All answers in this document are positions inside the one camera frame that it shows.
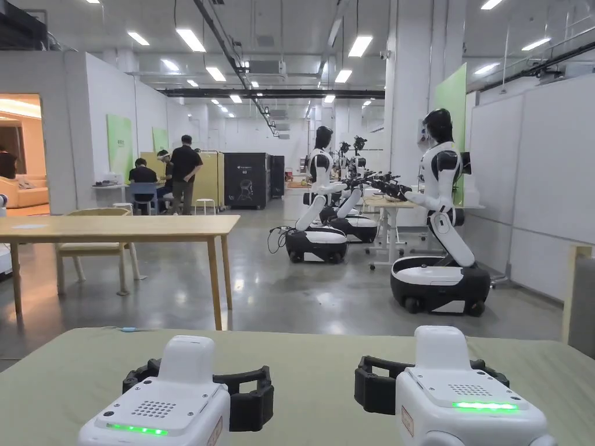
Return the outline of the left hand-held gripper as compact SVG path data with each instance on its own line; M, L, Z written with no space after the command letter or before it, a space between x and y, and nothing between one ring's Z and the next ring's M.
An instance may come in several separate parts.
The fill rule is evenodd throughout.
M129 371L78 444L228 445L230 431L262 430L274 414L270 368L213 376L214 352L210 338L174 336L162 358Z

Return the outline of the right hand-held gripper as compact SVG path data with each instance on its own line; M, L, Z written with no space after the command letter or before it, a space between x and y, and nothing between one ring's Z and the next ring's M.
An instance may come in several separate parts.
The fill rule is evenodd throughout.
M482 359L461 330L419 326L415 363L363 356L354 399L369 413L396 413L405 445L556 445L544 413Z

